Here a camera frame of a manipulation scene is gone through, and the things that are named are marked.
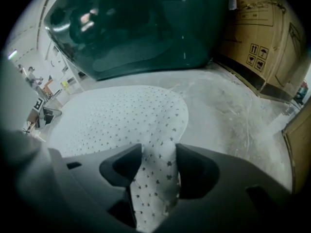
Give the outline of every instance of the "green glossy object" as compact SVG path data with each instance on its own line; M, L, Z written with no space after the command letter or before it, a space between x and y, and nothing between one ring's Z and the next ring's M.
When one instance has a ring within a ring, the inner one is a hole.
M57 0L45 28L96 80L196 68L211 58L229 0Z

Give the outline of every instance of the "white fabric with stars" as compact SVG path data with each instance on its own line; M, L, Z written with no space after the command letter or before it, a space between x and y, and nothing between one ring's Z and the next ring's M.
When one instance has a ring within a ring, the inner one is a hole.
M131 184L137 230L153 231L179 192L175 144L188 124L183 99L153 86L84 92L63 107L48 146L63 157L141 143L143 158Z

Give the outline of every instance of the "white cloth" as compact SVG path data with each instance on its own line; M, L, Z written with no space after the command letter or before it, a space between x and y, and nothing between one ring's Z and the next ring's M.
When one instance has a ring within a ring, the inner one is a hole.
M141 143L143 159L131 184L137 229L154 230L179 192L175 144L188 123L176 93L152 86L91 90L63 107L49 147L63 157Z

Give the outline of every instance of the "umbrella symbol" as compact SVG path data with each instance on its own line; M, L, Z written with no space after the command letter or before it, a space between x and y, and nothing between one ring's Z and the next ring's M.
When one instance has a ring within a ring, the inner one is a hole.
M262 52L261 56L263 57L264 54L267 54L267 51L265 49L260 50Z

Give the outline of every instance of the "concrete floor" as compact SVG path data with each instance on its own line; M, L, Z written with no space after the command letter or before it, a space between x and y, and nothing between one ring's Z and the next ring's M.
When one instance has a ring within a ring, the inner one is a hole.
M291 190L291 165L281 130L297 112L293 106L258 98L215 63L203 69L135 74L100 82L86 78L81 83L84 90L125 85L153 85L180 94L189 111L181 143L248 160ZM45 129L42 135L51 130Z

